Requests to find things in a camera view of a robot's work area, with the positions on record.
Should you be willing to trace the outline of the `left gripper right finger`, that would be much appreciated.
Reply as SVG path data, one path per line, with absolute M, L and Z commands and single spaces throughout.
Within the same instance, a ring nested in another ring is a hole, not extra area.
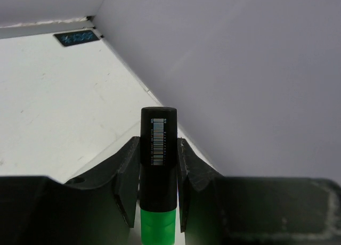
M 177 141 L 186 244 L 340 244 L 340 186 L 323 178 L 227 177 Z

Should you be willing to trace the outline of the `green cap black highlighter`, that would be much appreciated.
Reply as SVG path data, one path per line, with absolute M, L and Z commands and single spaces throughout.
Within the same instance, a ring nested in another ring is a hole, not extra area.
M 145 107 L 140 131 L 142 244 L 174 244 L 177 208 L 177 110 Z

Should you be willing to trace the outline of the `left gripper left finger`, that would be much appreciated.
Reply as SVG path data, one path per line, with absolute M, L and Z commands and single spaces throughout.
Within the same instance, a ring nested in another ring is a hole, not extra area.
M 65 183 L 1 178 L 1 244 L 126 244 L 134 226 L 140 139 Z

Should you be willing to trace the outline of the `right table logo sticker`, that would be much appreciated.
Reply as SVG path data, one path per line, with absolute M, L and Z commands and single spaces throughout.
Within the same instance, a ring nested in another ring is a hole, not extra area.
M 102 35 L 97 35 L 92 29 L 60 32 L 53 34 L 53 36 L 63 47 L 95 42 L 103 38 Z

